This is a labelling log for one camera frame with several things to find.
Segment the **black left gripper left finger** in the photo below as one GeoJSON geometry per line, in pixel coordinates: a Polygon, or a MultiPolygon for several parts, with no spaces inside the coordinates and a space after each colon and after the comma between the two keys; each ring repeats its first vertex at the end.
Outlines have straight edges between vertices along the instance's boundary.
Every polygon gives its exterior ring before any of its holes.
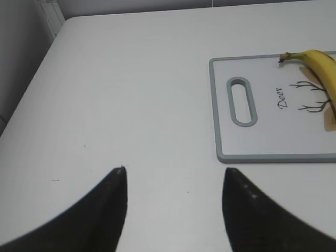
{"type": "Polygon", "coordinates": [[[1,251],[116,251],[127,206],[127,171],[121,166],[72,207],[1,245],[1,251]]]}

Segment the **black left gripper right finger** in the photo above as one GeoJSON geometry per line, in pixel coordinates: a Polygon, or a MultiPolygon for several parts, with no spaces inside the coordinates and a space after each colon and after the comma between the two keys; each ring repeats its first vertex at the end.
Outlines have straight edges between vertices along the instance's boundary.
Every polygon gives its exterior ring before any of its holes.
{"type": "Polygon", "coordinates": [[[223,217],[232,251],[335,251],[335,239],[281,207],[239,169],[228,167],[223,217]]]}

